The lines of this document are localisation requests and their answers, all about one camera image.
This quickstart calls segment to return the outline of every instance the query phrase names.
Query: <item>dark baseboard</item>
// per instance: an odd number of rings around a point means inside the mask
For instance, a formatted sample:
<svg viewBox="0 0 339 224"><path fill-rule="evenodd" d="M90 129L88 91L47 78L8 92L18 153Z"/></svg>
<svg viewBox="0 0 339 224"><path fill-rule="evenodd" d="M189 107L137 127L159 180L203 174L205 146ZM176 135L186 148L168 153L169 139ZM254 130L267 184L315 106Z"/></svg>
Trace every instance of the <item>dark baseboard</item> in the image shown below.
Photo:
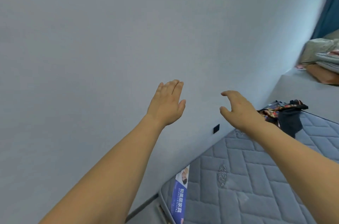
<svg viewBox="0 0 339 224"><path fill-rule="evenodd" d="M136 208L133 212L128 214L125 223L128 222L130 219L132 219L135 215L137 215L139 212L141 212L147 205L149 205L151 202L153 202L155 199L158 198L158 194L155 194L150 199L148 199L146 202L144 202L142 205L140 205L138 208Z"/></svg>

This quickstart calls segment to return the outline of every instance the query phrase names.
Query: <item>quilted mattress surface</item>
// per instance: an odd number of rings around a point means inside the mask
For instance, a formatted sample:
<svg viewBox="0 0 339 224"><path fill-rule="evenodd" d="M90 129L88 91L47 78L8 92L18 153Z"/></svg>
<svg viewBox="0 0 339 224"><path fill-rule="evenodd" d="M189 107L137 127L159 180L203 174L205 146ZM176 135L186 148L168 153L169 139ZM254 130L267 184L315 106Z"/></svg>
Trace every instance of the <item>quilted mattress surface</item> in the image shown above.
<svg viewBox="0 0 339 224"><path fill-rule="evenodd" d="M302 112L296 139L339 163L339 124ZM159 198L170 214L175 177ZM316 224L271 157L234 130L189 168L184 224Z"/></svg>

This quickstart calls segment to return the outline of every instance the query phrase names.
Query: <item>gray mattress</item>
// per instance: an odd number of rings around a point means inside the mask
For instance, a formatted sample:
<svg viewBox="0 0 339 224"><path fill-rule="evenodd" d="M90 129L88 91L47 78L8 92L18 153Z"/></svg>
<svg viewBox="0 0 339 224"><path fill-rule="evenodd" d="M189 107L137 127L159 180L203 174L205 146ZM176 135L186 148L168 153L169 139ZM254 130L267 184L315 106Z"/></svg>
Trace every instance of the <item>gray mattress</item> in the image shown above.
<svg viewBox="0 0 339 224"><path fill-rule="evenodd" d="M339 124L306 112L300 119L303 129L296 139L339 163ZM162 208L173 223L174 183L175 177L159 192ZM193 223L316 224L271 157L239 130L190 165L184 224Z"/></svg>

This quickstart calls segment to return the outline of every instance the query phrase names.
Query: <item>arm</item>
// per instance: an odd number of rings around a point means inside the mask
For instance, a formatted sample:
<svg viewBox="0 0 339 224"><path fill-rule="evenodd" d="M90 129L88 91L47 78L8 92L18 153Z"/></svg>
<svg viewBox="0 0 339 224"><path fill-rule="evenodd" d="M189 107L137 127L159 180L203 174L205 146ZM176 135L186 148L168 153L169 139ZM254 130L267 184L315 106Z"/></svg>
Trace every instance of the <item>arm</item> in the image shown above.
<svg viewBox="0 0 339 224"><path fill-rule="evenodd" d="M221 94L232 108L221 114L265 149L317 223L339 223L339 164L266 122L239 92Z"/></svg>
<svg viewBox="0 0 339 224"><path fill-rule="evenodd" d="M40 224L124 223L155 143L185 109L179 103L183 82L161 83L146 116L117 143Z"/></svg>

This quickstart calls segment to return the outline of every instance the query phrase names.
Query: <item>mattress label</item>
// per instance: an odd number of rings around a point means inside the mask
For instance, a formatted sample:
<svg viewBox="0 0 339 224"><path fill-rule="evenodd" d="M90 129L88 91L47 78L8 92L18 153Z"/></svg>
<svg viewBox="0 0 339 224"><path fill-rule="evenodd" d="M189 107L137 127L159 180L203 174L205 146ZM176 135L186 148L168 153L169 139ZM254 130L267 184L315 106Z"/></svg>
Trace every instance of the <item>mattress label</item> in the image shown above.
<svg viewBox="0 0 339 224"><path fill-rule="evenodd" d="M176 224L184 222L187 184L189 181L189 166L180 171L175 177L172 194L171 215Z"/></svg>

